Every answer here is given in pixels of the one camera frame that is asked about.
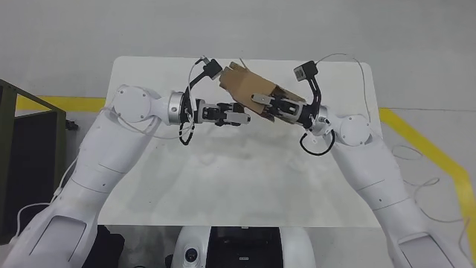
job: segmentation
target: white table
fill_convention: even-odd
[[[196,59],[119,57],[112,68],[107,103],[121,84],[168,95],[183,91]],[[218,60],[226,66],[232,60]],[[245,60],[257,74],[311,99],[307,82],[292,69],[303,61]],[[382,134],[372,72],[364,66],[371,127]],[[338,115],[367,114],[356,63],[320,63],[322,104]],[[205,78],[194,89],[208,103],[232,102],[218,81]],[[271,123],[251,112],[241,127],[196,126],[189,146],[153,139],[137,165],[113,190],[99,216],[105,225],[157,226],[366,226],[372,211],[347,184],[330,154],[301,150],[302,127]],[[172,136],[178,127],[160,126]],[[321,141],[316,151],[323,150]]]

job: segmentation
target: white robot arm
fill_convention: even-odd
[[[334,129],[336,139],[330,152],[345,179],[379,221],[393,265],[472,267],[457,244],[442,239],[430,227],[429,219],[406,191],[392,152],[372,132],[367,119],[362,115],[336,118],[325,107],[321,107],[320,114],[312,132],[320,135]],[[324,138],[331,143],[332,135],[327,133]]]
[[[392,152],[370,129],[370,122],[363,115],[339,118],[321,106],[321,92],[314,78],[316,64],[311,61],[295,69],[298,81],[309,81],[315,95],[312,104],[260,94],[254,94],[252,100],[266,105],[267,113],[307,129],[300,140],[307,153],[321,156],[331,152],[347,182],[379,221],[396,268],[471,268],[457,244],[443,240],[430,227],[429,219],[406,191]],[[309,133],[322,135],[328,149],[322,153],[307,150],[303,140]]]
[[[134,167],[161,122],[188,121],[183,116],[186,106],[182,92],[161,98],[149,89],[121,86],[86,134],[71,178],[13,239],[3,267],[81,267],[96,238],[97,217],[107,197]],[[197,107],[196,123],[249,122],[249,115],[235,103],[212,105],[197,100]],[[141,121],[150,121],[142,133],[129,126]]]

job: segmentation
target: cable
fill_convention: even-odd
[[[409,150],[412,150],[418,154],[421,155],[421,157],[423,157],[423,154],[421,152],[419,152],[418,150],[412,148],[412,147],[409,147],[409,146],[405,146],[405,145],[396,145],[394,147],[392,147],[392,154],[393,156],[395,156],[396,158],[398,159],[404,159],[404,160],[408,160],[408,161],[415,161],[417,159],[409,159],[409,158],[405,158],[405,157],[401,157],[401,156],[398,156],[394,153],[394,148],[395,147],[405,147],[405,148],[408,148]],[[412,193],[412,198],[414,199],[415,201],[415,204],[416,206],[420,209],[420,211],[430,220],[433,220],[435,222],[438,222],[438,223],[459,223],[461,221],[464,221],[464,227],[463,227],[463,230],[461,231],[460,233],[460,237],[458,239],[458,248],[460,249],[461,253],[463,253],[463,255],[466,257],[466,259],[468,260],[468,262],[474,267],[475,264],[471,261],[470,257],[464,252],[464,249],[463,249],[463,246],[462,246],[462,242],[463,242],[463,236],[464,236],[464,233],[466,231],[466,229],[468,228],[468,225],[469,225],[469,222],[471,221],[471,218],[467,217],[466,219],[464,217],[461,217],[461,218],[458,218],[458,219],[455,219],[455,220],[441,220],[441,219],[438,219],[438,218],[434,218],[432,217],[431,215],[427,214],[425,212],[425,210],[423,210],[423,208],[418,204],[418,201],[417,201],[417,194],[419,192],[420,189],[424,188],[424,187],[429,187],[429,186],[432,186],[432,185],[436,185],[439,181],[440,181],[440,178],[438,177],[434,177],[434,178],[431,178],[429,179],[428,181],[422,183],[421,185],[417,185],[417,184],[414,184],[414,183],[411,183],[407,180],[404,180],[403,181],[408,184],[408,185],[411,185],[411,186],[415,186],[415,190],[414,192]]]
[[[192,85],[192,83],[190,82],[190,79],[192,77],[192,71],[193,69],[195,68],[195,66],[197,64],[199,64],[200,62],[202,61],[202,58],[198,59],[197,61],[195,61],[194,64],[192,64],[192,68],[190,69],[190,71],[188,72],[188,79],[187,79],[187,90],[185,91],[185,95],[188,95],[188,101],[190,103],[190,108],[191,108],[191,112],[189,114],[191,114],[191,120],[189,119],[190,121],[190,126],[188,127],[188,131],[184,134],[184,135],[187,135],[187,133],[189,133],[188,135],[188,138],[187,140],[184,140],[183,139],[183,135],[182,135],[182,130],[183,130],[183,127],[184,127],[184,124],[180,124],[180,130],[178,131],[178,139],[180,140],[180,142],[187,146],[190,141],[192,140],[192,137],[193,137],[193,131],[195,130],[195,118],[194,118],[194,115],[195,115],[195,110],[193,108],[193,106],[196,104],[195,102],[195,98],[192,96],[192,88],[193,86],[195,86],[195,84],[197,84],[203,77],[205,77],[205,72],[203,71],[201,74],[199,74],[199,76],[197,76],[195,79],[193,79],[193,82],[194,84]]]
[[[320,153],[312,152],[312,151],[307,150],[307,148],[304,147],[303,140],[305,139],[305,137],[307,137],[307,133],[304,133],[303,136],[300,137],[299,145],[301,146],[301,148],[303,148],[304,151],[306,151],[308,154],[310,154],[312,156],[323,156],[324,154],[328,153],[331,150],[332,146],[334,146],[334,142],[335,142],[334,130],[331,130],[330,134],[332,135],[332,140],[331,140],[330,145],[328,146],[328,148],[325,149],[325,151],[323,151],[323,152],[320,152]]]
[[[30,207],[33,207],[33,206],[41,206],[41,205],[50,205],[50,203],[40,202],[40,203],[30,204],[30,205],[26,205],[25,207],[21,208],[18,211],[18,214],[16,215],[16,233],[15,233],[15,237],[18,237],[20,235],[20,215],[22,214],[22,211],[24,211],[26,208],[30,208]]]
[[[331,56],[347,56],[347,57],[350,57],[352,58],[353,60],[355,60],[357,63],[358,63],[358,66],[360,67],[360,70],[361,70],[361,73],[362,73],[362,82],[364,84],[364,101],[365,101],[365,108],[367,109],[367,115],[369,117],[369,122],[371,122],[371,119],[370,119],[370,111],[369,111],[369,105],[367,103],[367,90],[366,90],[366,86],[365,86],[365,74],[364,74],[364,68],[362,67],[362,64],[360,63],[360,61],[358,61],[355,57],[349,55],[349,54],[346,54],[346,53],[332,53],[332,54],[329,54],[325,57],[322,57],[320,58],[315,64],[316,66],[318,65],[319,62],[321,61],[324,61],[325,59],[331,57]]]
[[[116,115],[120,121],[122,121],[125,125],[127,125],[127,126],[128,126],[129,128],[131,128],[132,130],[136,131],[137,133],[142,133],[142,134],[144,134],[144,135],[149,135],[149,136],[151,136],[151,137],[153,137],[153,138],[159,138],[159,139],[163,139],[163,140],[173,140],[173,139],[175,139],[175,138],[179,138],[179,137],[180,137],[180,135],[177,135],[176,137],[167,138],[167,137],[162,137],[162,136],[158,136],[158,135],[153,135],[153,134],[147,133],[146,131],[140,130],[140,129],[138,129],[137,127],[131,125],[129,122],[127,122],[126,120],[124,120],[124,118],[122,118],[122,117],[120,116],[120,114],[118,114],[118,113],[117,113],[115,110],[113,110],[113,109],[104,107],[104,108],[101,109],[101,111],[106,110],[106,109],[107,109],[108,111],[110,111],[112,114]],[[185,131],[185,134],[184,134],[184,135],[187,135],[190,130],[191,130],[191,127],[185,127],[185,129],[183,129],[183,130],[181,130],[181,131],[182,131],[182,132]]]
[[[416,154],[418,154],[418,156],[417,156],[416,158],[414,158],[414,159],[411,159],[411,158],[408,158],[408,157],[404,157],[404,156],[398,156],[398,155],[395,154],[395,148],[398,148],[398,147],[402,147],[402,148],[409,149],[409,150],[415,152]],[[419,159],[421,159],[421,158],[423,157],[423,153],[419,152],[418,150],[416,150],[416,149],[414,149],[414,148],[412,148],[412,147],[405,146],[405,145],[395,145],[395,146],[393,146],[393,147],[392,147],[392,154],[393,154],[393,156],[395,156],[396,158],[398,158],[398,159],[403,159],[403,160],[405,160],[405,161],[417,161],[417,160],[419,160]]]
[[[76,156],[74,161],[71,162],[69,167],[66,169],[65,173],[62,175],[61,181],[59,181],[58,188],[54,191],[53,198],[51,198],[50,203],[52,203],[61,194],[62,183],[65,181],[66,175],[68,175],[68,172],[70,171],[70,169],[73,167],[74,164],[76,164],[78,156],[79,156],[79,154]]]

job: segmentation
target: gray floor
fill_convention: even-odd
[[[476,0],[0,0],[0,77],[35,95],[104,97],[122,55],[308,60],[339,51],[370,64],[380,107],[406,109],[397,112],[476,180]],[[83,128],[70,135],[72,160],[95,114],[68,116]],[[384,137],[405,143],[386,127]],[[434,216],[460,215],[438,167],[399,164],[415,182],[441,176],[421,204]],[[159,267],[149,251],[165,255],[177,234],[115,228],[127,239],[122,267]],[[438,228],[453,241],[461,230]],[[323,267],[388,266],[378,229],[316,232]]]

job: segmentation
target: yellow tape line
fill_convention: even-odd
[[[40,98],[66,112],[99,112],[106,102],[105,98],[58,96],[41,96]],[[16,109],[46,110],[47,108],[18,96]],[[453,179],[461,214],[463,217],[471,218],[466,231],[473,261],[476,262],[476,202],[468,172],[390,109],[380,108],[379,113],[382,122],[400,134]]]
[[[468,172],[392,110],[380,108],[379,113],[382,122],[400,134],[453,179],[461,214],[465,218],[470,218],[466,232],[472,258],[476,262],[476,202]]]
[[[106,102],[105,98],[76,98],[66,96],[39,96],[38,98],[66,112],[99,112]],[[48,110],[48,108],[21,95],[16,97],[16,109],[33,111]]]

